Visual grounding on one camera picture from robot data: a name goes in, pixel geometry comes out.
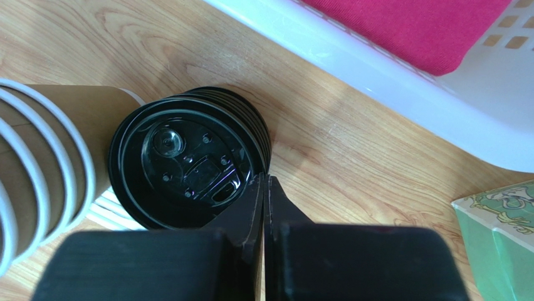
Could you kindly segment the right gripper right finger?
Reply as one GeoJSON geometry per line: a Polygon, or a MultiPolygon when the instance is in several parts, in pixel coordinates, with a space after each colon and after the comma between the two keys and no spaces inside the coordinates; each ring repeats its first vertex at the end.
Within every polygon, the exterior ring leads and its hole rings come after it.
{"type": "Polygon", "coordinates": [[[441,236],[408,226],[314,223],[271,176],[264,194],[267,300],[467,300],[441,236]]]}

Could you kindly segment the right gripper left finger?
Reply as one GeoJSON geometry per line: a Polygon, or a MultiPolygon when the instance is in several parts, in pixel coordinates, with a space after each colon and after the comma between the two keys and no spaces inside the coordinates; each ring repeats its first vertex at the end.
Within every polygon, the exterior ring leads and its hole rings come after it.
{"type": "Polygon", "coordinates": [[[55,251],[34,300],[254,300],[264,175],[199,229],[80,231],[55,251]]]}

